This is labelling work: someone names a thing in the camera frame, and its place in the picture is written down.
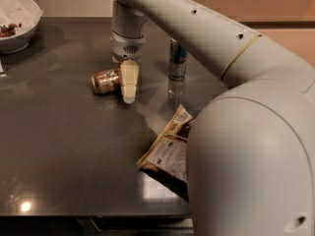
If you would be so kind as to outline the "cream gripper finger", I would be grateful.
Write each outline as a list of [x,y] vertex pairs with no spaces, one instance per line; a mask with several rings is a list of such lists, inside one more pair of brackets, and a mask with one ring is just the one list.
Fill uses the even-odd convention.
[[119,68],[119,81],[123,100],[131,104],[136,99],[137,83],[139,77],[139,65],[136,61],[125,60]]

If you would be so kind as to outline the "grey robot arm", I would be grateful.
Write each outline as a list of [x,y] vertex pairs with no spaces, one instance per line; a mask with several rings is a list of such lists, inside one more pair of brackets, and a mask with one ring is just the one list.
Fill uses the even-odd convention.
[[117,0],[175,38],[228,90],[187,148],[196,236],[314,236],[313,67],[192,0]]

